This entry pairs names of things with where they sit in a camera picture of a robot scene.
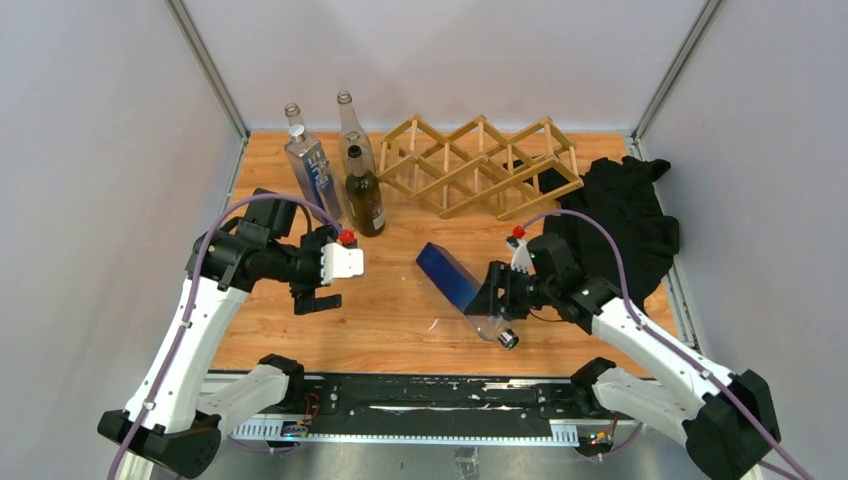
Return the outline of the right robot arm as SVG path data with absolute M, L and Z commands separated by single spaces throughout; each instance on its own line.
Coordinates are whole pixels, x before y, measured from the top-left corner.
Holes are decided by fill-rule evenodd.
M 524 319 L 551 307 L 652 375 L 645 381 L 598 357 L 575 372 L 571 403 L 584 417 L 623 413 L 682 445 L 711 479 L 740 479 L 780 441 L 766 380 L 735 373 L 660 328 L 611 282 L 588 276 L 555 234 L 511 236 L 510 262 L 492 261 L 464 306 L 486 320 Z

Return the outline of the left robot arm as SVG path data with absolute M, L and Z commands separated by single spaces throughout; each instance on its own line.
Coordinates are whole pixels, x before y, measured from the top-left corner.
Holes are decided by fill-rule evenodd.
M 240 425 L 276 406 L 315 415 L 305 370 L 275 354 L 237 381 L 206 396 L 201 390 L 233 318 L 255 285 L 287 284 L 297 315 L 337 309 L 340 295 L 318 290 L 361 276 L 364 252 L 354 233 L 303 198 L 257 190 L 228 207 L 194 242 L 177 308 L 148 372 L 126 405 L 105 412 L 98 433 L 118 449 L 108 475 L 127 454 L 194 479 Z

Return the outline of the blue square glass bottle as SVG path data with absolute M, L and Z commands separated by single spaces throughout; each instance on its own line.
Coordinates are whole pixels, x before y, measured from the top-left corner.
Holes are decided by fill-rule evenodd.
M 343 209 L 320 140 L 298 123 L 292 125 L 288 133 L 290 139 L 284 150 L 304 198 L 321 207 L 334 220 L 341 220 Z

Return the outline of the olive wine bottle silver neck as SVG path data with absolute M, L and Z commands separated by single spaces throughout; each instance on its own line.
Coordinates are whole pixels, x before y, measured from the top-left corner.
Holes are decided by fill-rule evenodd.
M 359 145 L 347 149 L 349 173 L 345 191 L 352 209 L 354 227 L 365 237 L 376 237 L 385 229 L 386 220 L 379 180 L 371 168 L 371 155 Z

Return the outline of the dark labelled clear bottle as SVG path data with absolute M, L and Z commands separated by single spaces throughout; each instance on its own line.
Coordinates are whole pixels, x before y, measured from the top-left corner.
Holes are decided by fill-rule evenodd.
M 294 102 L 288 103 L 285 105 L 284 112 L 289 125 L 288 133 L 302 140 L 307 129 L 299 105 Z

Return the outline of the clear glass bottle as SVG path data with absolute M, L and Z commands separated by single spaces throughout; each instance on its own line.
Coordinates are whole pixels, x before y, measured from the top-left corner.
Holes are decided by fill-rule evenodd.
M 338 148 L 345 172 L 350 172 L 350 168 L 347 163 L 347 151 L 350 146 L 357 145 L 363 151 L 366 168 L 374 173 L 376 171 L 376 167 L 373 147 L 370 137 L 357 118 L 352 95 L 348 91 L 340 91 L 337 94 L 336 100 L 339 106 L 341 118 Z

